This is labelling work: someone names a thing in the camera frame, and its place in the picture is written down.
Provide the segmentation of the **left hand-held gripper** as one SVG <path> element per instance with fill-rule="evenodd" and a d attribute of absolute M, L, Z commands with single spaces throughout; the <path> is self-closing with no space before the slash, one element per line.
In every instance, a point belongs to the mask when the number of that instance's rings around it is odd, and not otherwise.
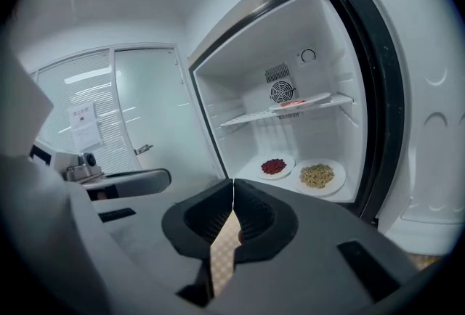
<path fill-rule="evenodd" d="M 45 144 L 31 147 L 31 160 L 53 168 L 65 181 L 97 186 L 86 190 L 91 201 L 158 194 L 171 184 L 171 174 L 165 168 L 105 176 L 93 153 L 61 152 Z"/>

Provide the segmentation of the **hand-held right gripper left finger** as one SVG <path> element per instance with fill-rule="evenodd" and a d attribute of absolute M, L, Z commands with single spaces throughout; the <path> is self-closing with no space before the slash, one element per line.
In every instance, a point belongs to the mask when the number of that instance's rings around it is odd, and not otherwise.
<path fill-rule="evenodd" d="M 228 315 L 213 306 L 210 250 L 233 209 L 231 179 L 93 206 L 110 238 L 103 263 L 118 313 Z"/>

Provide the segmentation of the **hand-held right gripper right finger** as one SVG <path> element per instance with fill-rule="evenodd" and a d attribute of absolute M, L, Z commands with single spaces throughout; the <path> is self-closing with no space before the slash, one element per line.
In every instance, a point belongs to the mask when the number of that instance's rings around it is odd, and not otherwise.
<path fill-rule="evenodd" d="M 243 243 L 219 315 L 355 315 L 415 276 L 398 246 L 346 208 L 236 179 Z"/>

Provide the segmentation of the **white round plate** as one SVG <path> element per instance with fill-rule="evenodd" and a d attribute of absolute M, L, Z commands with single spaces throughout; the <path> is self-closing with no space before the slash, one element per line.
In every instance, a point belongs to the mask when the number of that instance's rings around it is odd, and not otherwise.
<path fill-rule="evenodd" d="M 320 163 L 329 165 L 333 169 L 334 178 L 322 189 L 310 188 L 301 183 L 299 180 L 301 169 Z M 307 196 L 326 198 L 336 194 L 344 186 L 345 180 L 346 172 L 335 160 L 326 158 L 303 160 L 291 172 L 291 190 Z"/>
<path fill-rule="evenodd" d="M 273 112 L 281 112 L 281 111 L 284 111 L 284 110 L 295 110 L 295 109 L 298 109 L 298 108 L 307 107 L 307 106 L 316 104 L 318 102 L 322 102 L 325 99 L 328 99 L 330 96 L 331 96 L 331 93 L 329 93 L 329 92 L 316 94 L 314 96 L 311 96 L 311 97 L 308 97 L 308 98 L 305 98 L 305 99 L 295 99 L 295 100 L 306 100 L 307 101 L 306 103 L 301 104 L 301 105 L 291 105 L 291 106 L 287 106 L 287 107 L 281 107 L 280 106 L 280 104 L 282 103 L 281 102 L 281 103 L 270 106 L 269 109 L 271 111 L 273 111 Z"/>
<path fill-rule="evenodd" d="M 270 159 L 275 159 L 275 158 L 280 158 L 284 159 L 286 162 L 287 166 L 280 172 L 275 175 L 267 175 L 264 174 L 261 170 L 261 164 L 263 164 L 265 161 L 270 160 Z M 292 156 L 287 155 L 287 154 L 271 154 L 271 155 L 265 155 L 258 161 L 258 177 L 261 179 L 266 179 L 266 180 L 277 180 L 286 177 L 287 175 L 290 174 L 290 172 L 293 170 L 294 166 L 296 165 L 295 160 Z"/>

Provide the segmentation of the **pile of red beans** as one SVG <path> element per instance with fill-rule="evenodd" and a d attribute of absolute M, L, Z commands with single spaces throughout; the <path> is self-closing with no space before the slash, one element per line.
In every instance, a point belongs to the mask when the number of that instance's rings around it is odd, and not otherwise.
<path fill-rule="evenodd" d="M 275 175 L 280 173 L 287 166 L 284 159 L 275 158 L 265 161 L 261 164 L 261 170 L 264 174 Z"/>

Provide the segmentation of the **black mini fridge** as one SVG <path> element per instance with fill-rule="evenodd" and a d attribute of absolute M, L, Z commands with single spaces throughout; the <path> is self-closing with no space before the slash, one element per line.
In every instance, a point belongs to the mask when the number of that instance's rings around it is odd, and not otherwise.
<path fill-rule="evenodd" d="M 308 48 L 317 60 L 298 66 Z M 261 179 L 258 161 L 335 160 L 344 186 L 319 198 L 408 253 L 453 249 L 465 228 L 464 0 L 242 0 L 189 74 L 221 177 L 295 192 L 291 172 Z M 354 102 L 220 126 L 326 92 Z"/>

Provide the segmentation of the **white paper notice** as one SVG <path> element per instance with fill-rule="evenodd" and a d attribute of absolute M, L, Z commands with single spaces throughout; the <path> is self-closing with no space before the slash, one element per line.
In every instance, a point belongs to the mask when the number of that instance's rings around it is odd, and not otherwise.
<path fill-rule="evenodd" d="M 68 108 L 68 113 L 73 142 L 79 152 L 84 152 L 102 144 L 93 101 L 71 106 Z"/>

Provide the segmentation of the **frosted glass door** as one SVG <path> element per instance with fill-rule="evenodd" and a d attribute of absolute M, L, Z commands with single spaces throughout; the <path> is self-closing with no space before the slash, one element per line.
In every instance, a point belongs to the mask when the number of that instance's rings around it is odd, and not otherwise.
<path fill-rule="evenodd" d="M 116 88 L 132 149 L 144 169 L 165 168 L 176 178 L 192 170 L 188 162 L 183 112 L 189 97 L 173 49 L 126 49 L 114 53 Z"/>

